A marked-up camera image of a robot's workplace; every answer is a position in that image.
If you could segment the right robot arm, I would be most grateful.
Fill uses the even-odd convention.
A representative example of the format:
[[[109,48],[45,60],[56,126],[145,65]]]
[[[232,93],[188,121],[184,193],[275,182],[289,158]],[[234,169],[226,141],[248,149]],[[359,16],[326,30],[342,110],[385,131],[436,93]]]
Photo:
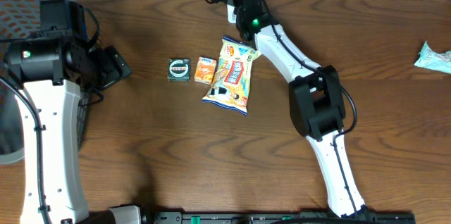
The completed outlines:
[[[287,81],[291,121],[314,150],[329,209],[340,219],[363,219],[366,204],[345,149],[345,135],[357,125],[357,108],[337,70],[308,58],[286,35],[266,0],[207,2],[232,6],[241,38],[267,57]]]

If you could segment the orange Kleenex tissue pack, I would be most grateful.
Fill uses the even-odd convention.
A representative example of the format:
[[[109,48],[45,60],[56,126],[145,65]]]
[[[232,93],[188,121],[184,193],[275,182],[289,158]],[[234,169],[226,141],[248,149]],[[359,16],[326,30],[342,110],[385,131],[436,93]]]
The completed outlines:
[[[214,78],[217,61],[200,56],[194,72],[194,81],[210,85]]]

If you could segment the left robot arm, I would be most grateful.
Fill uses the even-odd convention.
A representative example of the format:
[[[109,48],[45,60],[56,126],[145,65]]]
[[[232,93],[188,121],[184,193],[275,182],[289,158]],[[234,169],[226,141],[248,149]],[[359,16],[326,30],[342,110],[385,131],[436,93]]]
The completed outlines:
[[[91,213],[79,170],[78,110],[89,96],[128,77],[117,50],[88,37],[88,8],[69,0],[40,4],[40,29],[12,39],[6,52],[8,77],[23,127],[25,198],[21,223],[143,223],[133,204]]]

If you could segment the yellow snack chip bag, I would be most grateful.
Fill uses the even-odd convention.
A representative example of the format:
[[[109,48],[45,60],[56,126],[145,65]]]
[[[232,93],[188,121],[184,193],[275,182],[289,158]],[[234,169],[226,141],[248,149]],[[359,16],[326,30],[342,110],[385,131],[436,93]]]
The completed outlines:
[[[231,37],[223,36],[222,42],[213,82],[202,101],[246,116],[252,64],[261,52]]]

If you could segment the green Zam-Buk ointment box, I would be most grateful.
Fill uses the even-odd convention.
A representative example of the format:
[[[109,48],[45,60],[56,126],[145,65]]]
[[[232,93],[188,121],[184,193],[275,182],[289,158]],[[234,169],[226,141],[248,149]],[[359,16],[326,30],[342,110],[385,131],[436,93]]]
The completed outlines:
[[[172,58],[168,64],[168,80],[171,82],[188,82],[190,80],[191,60]]]

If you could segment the large wet wipes pack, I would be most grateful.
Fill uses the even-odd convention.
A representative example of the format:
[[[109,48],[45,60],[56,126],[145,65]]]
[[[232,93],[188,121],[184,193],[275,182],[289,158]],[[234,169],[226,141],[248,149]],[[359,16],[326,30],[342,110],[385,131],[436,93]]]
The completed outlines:
[[[450,51],[439,54],[437,52],[434,52],[427,42],[424,42],[424,45],[422,46],[418,55],[419,57],[414,63],[416,67],[439,71],[447,74],[451,73]]]

